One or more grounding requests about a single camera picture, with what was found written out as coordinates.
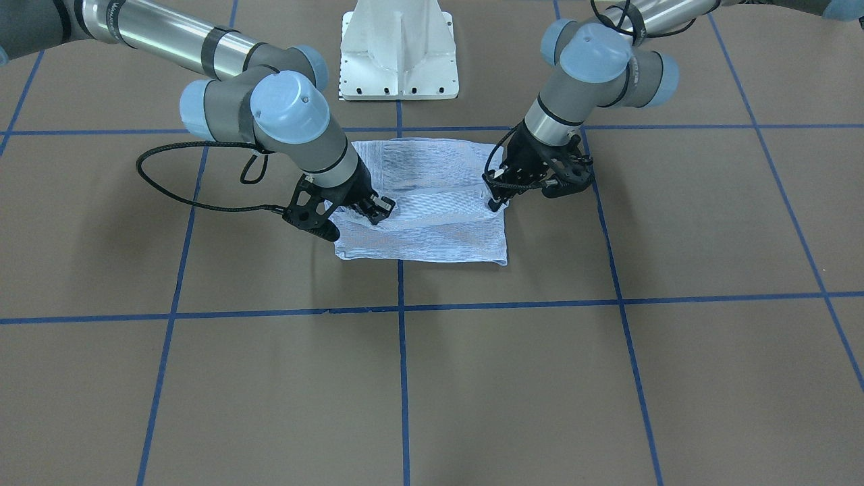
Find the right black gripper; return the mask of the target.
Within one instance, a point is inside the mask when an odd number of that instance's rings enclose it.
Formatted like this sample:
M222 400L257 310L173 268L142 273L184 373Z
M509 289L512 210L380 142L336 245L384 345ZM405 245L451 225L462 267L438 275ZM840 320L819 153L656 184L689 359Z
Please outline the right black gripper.
M299 230L318 238L335 242L340 230L330 216L338 207L347 207L368 219L371 225L385 221L397 206L395 200L382 197L371 187L371 175L364 165L357 165L341 184L324 187L318 178L302 176L294 188L293 196L283 219Z

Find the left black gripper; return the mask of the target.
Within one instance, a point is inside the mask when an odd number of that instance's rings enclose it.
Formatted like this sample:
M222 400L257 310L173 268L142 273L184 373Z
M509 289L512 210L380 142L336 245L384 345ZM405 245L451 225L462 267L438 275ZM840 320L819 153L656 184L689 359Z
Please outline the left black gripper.
M592 186L595 160L583 156L578 134L566 138L564 145L551 146L534 138L524 122L510 129L496 144L497 149L506 148L503 162L483 175L491 194L489 209L497 213L513 197L528 190L541 190L546 198L559 198Z

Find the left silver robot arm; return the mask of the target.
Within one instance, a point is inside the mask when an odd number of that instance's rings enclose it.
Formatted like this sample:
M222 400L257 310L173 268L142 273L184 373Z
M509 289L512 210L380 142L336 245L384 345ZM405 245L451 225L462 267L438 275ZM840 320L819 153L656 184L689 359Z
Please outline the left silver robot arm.
M657 107L672 98L680 70L675 59L644 51L648 40L676 36L722 1L620 1L593 7L593 18L561 19L543 35L541 52L553 67L524 119L502 138L496 169L485 167L491 211L540 190L570 196L595 181L593 160L581 152L579 130L596 108Z

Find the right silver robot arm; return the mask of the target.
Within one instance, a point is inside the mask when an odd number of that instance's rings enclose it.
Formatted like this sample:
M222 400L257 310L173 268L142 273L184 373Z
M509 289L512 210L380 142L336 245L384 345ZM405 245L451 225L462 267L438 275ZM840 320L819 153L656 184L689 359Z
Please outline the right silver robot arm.
M2 64L72 41L95 40L151 53L200 74L179 101L192 142L143 152L136 172L177 202L216 207L178 196L148 176L144 161L160 152L191 147L248 149L250 162L288 156L302 175L286 205L238 207L237 212L277 213L299 230L340 238L331 215L350 209L376 225L395 202L380 196L367 166L333 116L323 90L326 61L306 45L280 49L153 1L3 1Z

